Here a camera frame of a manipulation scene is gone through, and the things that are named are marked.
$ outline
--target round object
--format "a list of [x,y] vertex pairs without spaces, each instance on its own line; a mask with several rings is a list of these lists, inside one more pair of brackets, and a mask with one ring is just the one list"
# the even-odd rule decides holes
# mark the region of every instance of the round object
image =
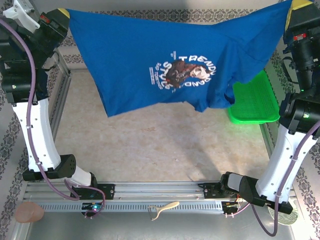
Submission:
[[[295,205],[294,201],[289,199],[289,203],[291,204],[291,206],[293,208],[293,210],[290,214],[285,214],[282,212],[278,213],[278,223],[281,225],[285,225],[285,226],[292,225],[297,221],[297,219],[299,217],[298,208]],[[272,219],[275,219],[275,210],[273,210],[270,207],[268,207],[268,210],[269,210],[269,213],[270,213]]]
[[34,202],[23,202],[15,212],[18,223],[33,223],[43,218],[45,210]]

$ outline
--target green plastic mesh tray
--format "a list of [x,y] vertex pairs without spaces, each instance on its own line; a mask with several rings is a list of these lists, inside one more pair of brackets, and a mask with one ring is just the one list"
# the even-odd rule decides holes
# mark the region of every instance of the green plastic mesh tray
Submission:
[[265,71],[247,83],[233,85],[235,104],[228,108],[234,124],[264,124],[279,119],[279,106]]

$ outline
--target floor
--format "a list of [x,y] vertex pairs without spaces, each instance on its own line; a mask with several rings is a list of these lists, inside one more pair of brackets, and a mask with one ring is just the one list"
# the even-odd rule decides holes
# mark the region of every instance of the floor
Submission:
[[170,103],[108,118],[88,71],[73,74],[55,144],[98,181],[258,178],[269,161],[259,125],[232,124],[225,109]]

